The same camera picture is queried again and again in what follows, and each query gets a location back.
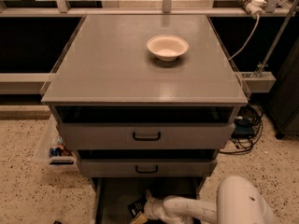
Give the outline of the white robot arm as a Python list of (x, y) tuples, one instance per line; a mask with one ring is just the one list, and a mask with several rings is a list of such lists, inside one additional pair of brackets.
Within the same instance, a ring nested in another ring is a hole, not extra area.
[(170, 195), (164, 199), (147, 193), (146, 201), (130, 224), (161, 220), (165, 224), (276, 224), (276, 216), (262, 194), (244, 177), (224, 178), (216, 202)]

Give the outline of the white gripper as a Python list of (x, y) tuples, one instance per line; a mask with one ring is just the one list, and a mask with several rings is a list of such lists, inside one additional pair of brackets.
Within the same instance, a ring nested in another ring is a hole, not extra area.
[(138, 213), (130, 224), (145, 224), (148, 219), (152, 220), (168, 220), (169, 215), (164, 209), (164, 200), (153, 198), (151, 192), (146, 189), (146, 203), (144, 205), (144, 214)]

